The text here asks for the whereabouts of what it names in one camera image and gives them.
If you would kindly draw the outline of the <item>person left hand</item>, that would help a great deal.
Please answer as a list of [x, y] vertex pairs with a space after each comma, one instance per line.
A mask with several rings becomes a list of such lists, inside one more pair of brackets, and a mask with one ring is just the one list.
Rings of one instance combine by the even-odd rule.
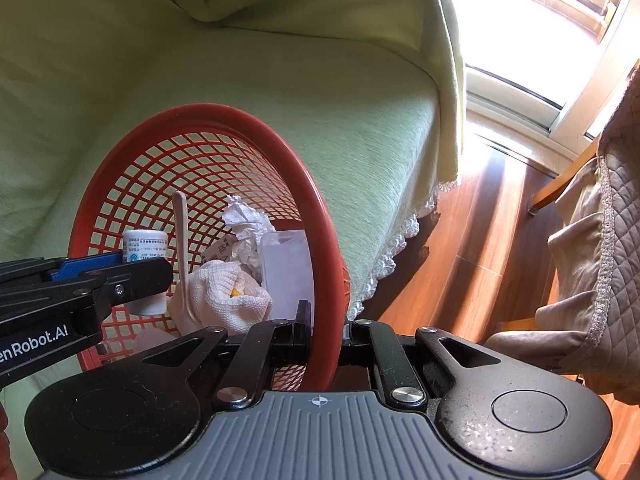
[[17, 473], [11, 460], [10, 441], [6, 435], [8, 418], [0, 405], [0, 480], [16, 480]]

